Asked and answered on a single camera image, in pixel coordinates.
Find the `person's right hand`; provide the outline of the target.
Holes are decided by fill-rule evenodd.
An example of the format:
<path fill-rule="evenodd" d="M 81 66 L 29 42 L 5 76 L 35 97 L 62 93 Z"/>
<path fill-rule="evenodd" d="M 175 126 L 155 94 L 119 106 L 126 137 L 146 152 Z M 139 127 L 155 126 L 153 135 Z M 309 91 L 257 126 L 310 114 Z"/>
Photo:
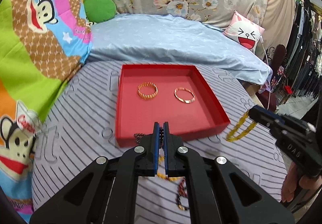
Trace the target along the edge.
<path fill-rule="evenodd" d="M 297 185 L 299 185 L 304 190 L 308 190 L 305 197 L 303 198 L 304 201 L 311 198 L 321 187 L 321 175 L 315 178 L 310 178 L 306 175 L 303 175 L 300 179 L 298 179 L 297 170 L 297 164 L 292 162 L 289 167 L 288 174 L 283 182 L 281 190 L 282 202 L 291 202 L 294 199 Z"/>

